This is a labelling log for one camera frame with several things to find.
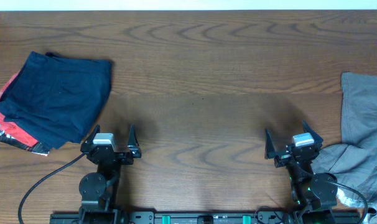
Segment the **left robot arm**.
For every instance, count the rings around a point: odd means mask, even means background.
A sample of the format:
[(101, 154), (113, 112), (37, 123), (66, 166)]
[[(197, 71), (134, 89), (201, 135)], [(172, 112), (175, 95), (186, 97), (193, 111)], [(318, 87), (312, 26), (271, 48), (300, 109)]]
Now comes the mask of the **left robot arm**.
[(130, 126), (127, 148), (127, 151), (116, 152), (113, 134), (101, 133), (99, 125), (82, 143), (81, 152), (97, 165), (97, 171), (80, 181), (79, 223), (129, 223), (129, 215), (116, 204), (116, 196), (121, 167), (134, 164), (134, 159), (142, 156), (134, 125)]

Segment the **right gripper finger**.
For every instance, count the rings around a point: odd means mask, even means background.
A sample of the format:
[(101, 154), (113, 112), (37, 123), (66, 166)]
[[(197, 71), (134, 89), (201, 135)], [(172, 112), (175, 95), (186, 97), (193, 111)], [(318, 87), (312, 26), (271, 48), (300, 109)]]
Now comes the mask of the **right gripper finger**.
[(264, 152), (264, 158), (265, 159), (273, 159), (276, 156), (276, 151), (271, 139), (271, 135), (267, 129), (265, 129), (266, 133), (266, 145), (265, 145), (265, 152)]
[(314, 142), (316, 144), (322, 144), (323, 139), (320, 135), (318, 135), (308, 124), (305, 120), (302, 121), (302, 127), (305, 133), (309, 133), (312, 138), (314, 139)]

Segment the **grey shorts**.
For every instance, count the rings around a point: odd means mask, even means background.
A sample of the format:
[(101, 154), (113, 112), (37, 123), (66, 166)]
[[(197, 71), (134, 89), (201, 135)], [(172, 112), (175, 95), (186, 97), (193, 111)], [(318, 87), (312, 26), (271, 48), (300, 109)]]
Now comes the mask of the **grey shorts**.
[(312, 168), (360, 192), (369, 208), (364, 222), (377, 223), (377, 76), (345, 72), (342, 91), (342, 141), (323, 148)]

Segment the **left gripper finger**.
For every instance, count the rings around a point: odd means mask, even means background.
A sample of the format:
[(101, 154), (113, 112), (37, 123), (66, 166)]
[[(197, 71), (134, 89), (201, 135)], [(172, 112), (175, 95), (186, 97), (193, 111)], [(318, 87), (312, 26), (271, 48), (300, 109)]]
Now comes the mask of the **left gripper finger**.
[(97, 124), (89, 136), (85, 139), (85, 144), (92, 144), (95, 136), (100, 132), (100, 125)]
[(133, 158), (141, 158), (142, 151), (141, 151), (141, 148), (140, 148), (139, 143), (137, 141), (136, 133), (135, 133), (135, 129), (134, 129), (133, 124), (130, 126), (127, 147), (129, 149), (130, 153), (132, 154)]

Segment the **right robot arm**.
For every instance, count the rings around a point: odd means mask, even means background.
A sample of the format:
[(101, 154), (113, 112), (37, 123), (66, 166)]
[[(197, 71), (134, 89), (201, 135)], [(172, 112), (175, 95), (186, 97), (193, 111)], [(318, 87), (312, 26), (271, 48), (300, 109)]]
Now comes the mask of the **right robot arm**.
[(323, 139), (302, 122), (304, 132), (292, 137), (284, 150), (276, 150), (268, 130), (264, 158), (273, 159), (275, 167), (284, 167), (291, 180), (291, 197), (296, 203), (282, 216), (284, 223), (328, 223), (336, 206), (337, 178), (329, 173), (314, 173), (311, 163), (320, 154)]

